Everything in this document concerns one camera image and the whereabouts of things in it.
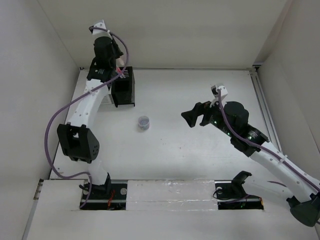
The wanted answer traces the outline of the paper clip tub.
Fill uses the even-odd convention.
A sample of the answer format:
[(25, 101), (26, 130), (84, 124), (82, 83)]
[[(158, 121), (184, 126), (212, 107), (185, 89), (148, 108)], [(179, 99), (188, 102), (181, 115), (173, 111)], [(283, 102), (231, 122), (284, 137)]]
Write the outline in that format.
[(138, 118), (138, 129), (141, 131), (146, 131), (150, 128), (150, 119), (147, 116), (140, 116)]

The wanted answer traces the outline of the orange highlighter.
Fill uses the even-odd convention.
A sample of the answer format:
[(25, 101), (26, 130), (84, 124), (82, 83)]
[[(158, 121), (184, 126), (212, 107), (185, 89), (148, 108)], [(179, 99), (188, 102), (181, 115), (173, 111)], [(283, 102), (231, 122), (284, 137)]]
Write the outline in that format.
[(124, 60), (120, 57), (120, 58), (118, 58), (117, 59), (117, 64), (119, 65), (119, 66), (124, 66), (125, 65), (125, 62), (124, 62)]

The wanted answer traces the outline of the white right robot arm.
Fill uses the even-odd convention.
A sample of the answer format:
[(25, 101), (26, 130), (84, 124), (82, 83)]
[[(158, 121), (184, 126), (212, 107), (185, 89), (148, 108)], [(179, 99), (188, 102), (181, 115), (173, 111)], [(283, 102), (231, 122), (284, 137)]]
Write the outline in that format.
[(249, 112), (241, 103), (198, 102), (181, 116), (191, 128), (202, 116), (202, 127), (211, 124), (225, 133), (238, 151), (262, 165), (286, 186), (280, 195), (300, 223), (313, 227), (319, 222), (320, 181), (303, 172), (286, 155), (278, 152), (266, 135), (251, 126)]

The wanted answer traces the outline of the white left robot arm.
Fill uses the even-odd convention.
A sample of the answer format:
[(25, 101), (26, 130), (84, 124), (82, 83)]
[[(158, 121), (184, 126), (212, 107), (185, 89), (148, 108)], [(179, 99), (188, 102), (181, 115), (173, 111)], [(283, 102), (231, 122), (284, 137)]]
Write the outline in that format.
[(89, 164), (88, 171), (92, 177), (91, 183), (81, 186), (100, 198), (111, 194), (111, 177), (97, 160), (100, 143), (91, 131), (102, 100), (109, 93), (108, 81), (117, 75), (116, 60), (122, 56), (116, 41), (109, 36), (95, 39), (94, 54), (86, 77), (84, 93), (86, 96), (79, 101), (73, 115), (66, 124), (57, 128), (58, 139), (62, 153), (74, 162)]

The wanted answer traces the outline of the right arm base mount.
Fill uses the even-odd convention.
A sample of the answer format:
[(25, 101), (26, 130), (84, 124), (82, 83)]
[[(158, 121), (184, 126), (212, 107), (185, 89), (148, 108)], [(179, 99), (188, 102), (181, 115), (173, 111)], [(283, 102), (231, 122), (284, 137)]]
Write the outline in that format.
[(212, 197), (217, 200), (218, 210), (264, 210), (260, 197), (245, 192), (243, 184), (252, 176), (250, 172), (241, 171), (231, 180), (215, 180)]

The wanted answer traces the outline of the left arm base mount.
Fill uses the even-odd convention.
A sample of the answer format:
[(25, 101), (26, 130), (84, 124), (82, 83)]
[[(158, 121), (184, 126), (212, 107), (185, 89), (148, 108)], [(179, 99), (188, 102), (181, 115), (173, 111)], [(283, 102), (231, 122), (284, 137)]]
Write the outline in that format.
[(88, 196), (89, 183), (80, 184), (82, 197), (80, 210), (84, 211), (124, 211), (127, 204), (128, 181), (112, 180), (110, 174), (102, 185), (92, 185), (91, 193)]

